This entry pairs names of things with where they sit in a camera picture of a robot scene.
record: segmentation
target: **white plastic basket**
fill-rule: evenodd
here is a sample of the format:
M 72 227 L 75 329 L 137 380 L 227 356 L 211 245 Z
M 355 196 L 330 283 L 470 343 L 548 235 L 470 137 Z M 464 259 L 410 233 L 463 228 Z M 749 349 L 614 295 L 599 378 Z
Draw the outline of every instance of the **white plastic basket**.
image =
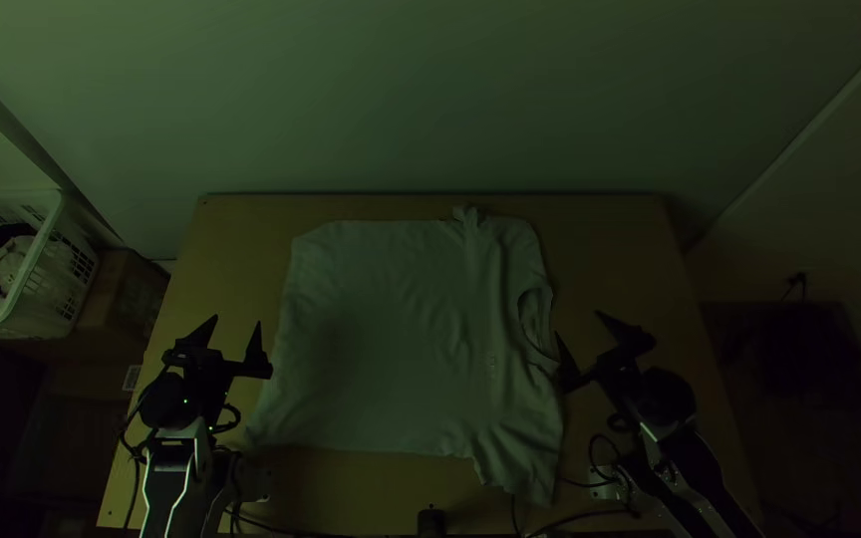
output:
M 62 338 L 72 330 L 99 265 L 58 190 L 0 193 L 0 226 L 38 230 L 0 310 L 0 339 Z

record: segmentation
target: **power cord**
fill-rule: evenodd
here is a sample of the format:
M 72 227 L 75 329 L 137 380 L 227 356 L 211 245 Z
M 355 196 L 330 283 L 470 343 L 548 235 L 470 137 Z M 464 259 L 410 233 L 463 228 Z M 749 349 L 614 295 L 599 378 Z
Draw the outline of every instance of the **power cord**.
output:
M 794 290 L 796 288 L 796 286 L 801 285 L 802 291 L 799 295 L 799 301 L 805 302 L 806 291 L 807 291 L 806 287 L 808 285 L 808 280 L 809 280 L 809 278 L 806 275 L 806 273 L 803 273 L 801 271 L 792 275 L 791 277 L 787 278 L 786 279 L 786 285 L 788 286 L 788 288 L 786 288 L 786 293 L 782 294 L 782 297 L 779 299 L 779 301 L 780 302 L 785 301 L 786 297 L 789 297 L 789 294 L 792 292 L 792 290 Z
M 145 397 L 148 395 L 148 387 L 150 387 L 155 381 L 157 381 L 161 376 L 164 375 L 168 370 L 168 365 L 161 367 L 161 370 L 158 372 L 158 375 L 154 377 L 154 380 L 151 381 L 147 385 L 147 387 L 142 390 L 142 393 L 139 395 L 139 399 L 135 402 L 135 406 L 129 411 L 129 414 L 125 418 L 125 423 L 122 424 L 122 427 L 119 428 L 119 443 L 122 447 L 129 453 L 129 459 L 135 464 L 135 482 L 132 485 L 132 500 L 129 502 L 129 510 L 125 514 L 125 521 L 122 523 L 122 530 L 129 530 L 129 522 L 132 521 L 132 513 L 135 511 L 135 501 L 139 496 L 139 482 L 142 481 L 142 464 L 147 463 L 145 457 L 142 455 L 142 451 L 144 450 L 144 446 L 148 444 L 148 442 L 154 437 L 157 433 L 157 429 L 153 429 L 142 442 L 135 446 L 131 446 L 129 442 L 125 439 L 125 434 L 129 430 L 129 426 L 132 424 L 132 421 L 135 420 L 135 415 L 138 414 L 139 409 L 142 408 L 142 403 L 144 402 Z
M 608 475 L 606 475 L 600 471 L 600 467 L 597 465 L 596 457 L 594 456 L 594 447 L 599 442 L 606 442 L 607 444 L 610 445 L 610 448 L 613 450 L 614 459 L 613 459 L 613 463 L 611 465 L 616 470 L 617 474 L 612 475 L 612 476 L 608 476 Z M 513 525 L 514 535 L 517 536 L 518 538 L 533 538 L 534 536 L 544 534 L 547 531 L 554 529 L 555 527 L 559 527 L 560 525 L 566 525 L 567 523 L 571 523 L 573 521 L 577 521 L 579 519 L 585 519 L 588 517 L 614 515 L 614 514 L 628 514 L 628 515 L 631 515 L 633 517 L 640 517 L 640 513 L 637 512 L 637 510 L 635 510 L 631 504 L 632 499 L 633 499 L 633 482 L 630 480 L 630 477 L 627 475 L 627 473 L 617 465 L 617 462 L 620 460 L 620 458 L 622 456 L 623 456 L 623 454 L 620 452 L 620 449 L 617 448 L 617 443 L 613 442 L 613 440 L 610 437 L 604 435 L 603 433 L 595 433 L 593 436 L 590 437 L 590 442 L 587 443 L 587 457 L 590 460 L 590 468 L 593 469 L 594 473 L 596 473 L 598 476 L 602 477 L 603 481 L 587 483 L 587 482 L 579 482 L 577 480 L 571 480 L 570 478 L 566 478 L 563 476 L 560 477 L 560 480 L 563 482 L 566 482 L 568 484 L 571 484 L 571 485 L 574 485 L 577 487 L 583 487 L 583 488 L 601 487 L 601 486 L 605 486 L 605 485 L 612 484 L 612 483 L 623 482 L 627 486 L 627 500 L 624 503 L 623 508 L 614 508 L 614 509 L 608 509 L 608 510 L 595 510 L 595 511 L 581 512 L 579 514 L 572 515 L 570 517 L 566 517 L 566 518 L 554 521 L 552 523 L 548 523 L 548 524 L 540 527 L 539 529 L 535 530 L 534 532 L 531 532 L 527 535 L 524 535 L 523 533 L 520 532 L 520 527 L 517 524 L 517 506 L 516 506 L 517 499 L 516 499 L 516 495 L 510 495 L 510 522 Z
M 336 537 L 336 535 L 333 535 L 333 534 L 321 534 L 319 532 L 308 532 L 308 531 L 295 530 L 295 529 L 282 529 L 282 528 L 278 528 L 278 527 L 272 527 L 266 523 L 262 523 L 260 521 L 254 520 L 253 519 L 254 516 L 243 516 L 243 515 L 241 515 L 240 508 L 238 510 L 228 510 L 227 508 L 225 508 L 224 513 L 228 514 L 233 519 L 243 521 L 243 522 L 247 523 L 248 525 L 252 525 L 252 526 L 257 527 L 261 530 L 266 530 L 266 531 L 270 532 L 271 534 L 279 532 L 281 534 L 290 534 L 291 536 Z
M 596 517 L 596 516 L 605 516 L 605 515 L 616 515 L 616 514 L 632 514 L 630 510 L 626 508 L 614 508 L 610 510 L 597 510 L 594 512 L 582 512 L 576 515 L 572 515 L 570 517 L 565 517 L 563 519 L 559 519 L 552 523 L 547 523 L 546 525 L 540 527 L 539 529 L 531 532 L 525 538 L 533 538 L 534 536 L 539 536 L 541 534 L 545 534 L 548 531 L 551 531 L 560 525 L 566 525 L 567 523 L 572 523 L 579 519 L 586 519 L 588 517 Z

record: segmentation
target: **floor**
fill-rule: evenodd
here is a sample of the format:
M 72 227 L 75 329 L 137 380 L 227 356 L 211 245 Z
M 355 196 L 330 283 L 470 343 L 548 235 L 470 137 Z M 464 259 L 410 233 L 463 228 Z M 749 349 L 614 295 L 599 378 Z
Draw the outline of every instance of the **floor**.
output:
M 744 303 L 704 314 L 766 534 L 861 532 L 861 352 L 845 311 Z

